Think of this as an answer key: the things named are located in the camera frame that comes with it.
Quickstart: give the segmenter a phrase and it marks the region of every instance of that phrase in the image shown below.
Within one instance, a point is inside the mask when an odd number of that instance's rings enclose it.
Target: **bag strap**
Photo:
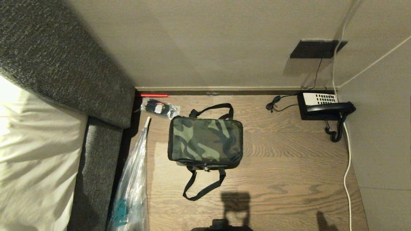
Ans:
[[[212,191],[213,189],[216,189],[218,187],[221,186],[221,183],[223,183],[224,178],[226,177],[226,172],[224,170],[223,167],[219,167],[218,171],[220,172],[220,180],[216,181],[212,184],[210,184],[209,186],[205,187],[203,190],[201,190],[199,193],[197,193],[196,196],[193,197],[187,197],[187,190],[193,185],[194,181],[196,180],[196,175],[197,172],[196,170],[193,170],[192,167],[187,166],[187,169],[193,174],[190,178],[190,180],[188,181],[187,185],[185,186],[184,192],[182,194],[183,197],[185,197],[187,200],[190,201],[196,201],[198,199],[200,199],[201,197],[203,197],[204,195],[206,195],[207,193],[209,193],[210,191]]]
[[[233,109],[233,106],[229,103],[217,104],[217,105],[208,107],[200,112],[193,109],[190,113],[190,117],[197,118],[197,116],[201,115],[203,112],[211,110],[211,109],[217,109],[217,108],[229,108],[230,109],[230,111],[227,114],[220,116],[220,118],[218,118],[219,120],[225,120],[225,119],[232,120],[233,119],[234,109]]]

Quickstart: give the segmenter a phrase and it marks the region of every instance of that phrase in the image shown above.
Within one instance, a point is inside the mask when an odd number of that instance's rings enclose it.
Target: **beige wall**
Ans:
[[[134,85],[251,89],[312,85],[319,60],[290,60],[300,39],[334,39],[354,2],[68,0]],[[411,31],[410,1],[360,3],[347,26],[337,84]],[[318,86],[331,86],[329,60]]]
[[[339,90],[370,231],[411,230],[410,67],[411,39]]]

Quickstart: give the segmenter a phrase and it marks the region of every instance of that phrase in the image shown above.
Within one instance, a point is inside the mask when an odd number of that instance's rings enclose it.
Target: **telephone handset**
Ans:
[[[351,102],[338,103],[335,95],[301,92],[297,95],[298,106],[302,120],[337,120],[337,132],[325,128],[333,142],[338,142],[342,137],[342,127],[347,115],[356,108]]]

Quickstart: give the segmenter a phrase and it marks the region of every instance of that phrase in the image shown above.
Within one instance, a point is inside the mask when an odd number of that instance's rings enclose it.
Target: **wall plate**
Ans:
[[[337,52],[340,51],[348,41],[342,41]],[[338,40],[300,40],[290,58],[332,58]]]

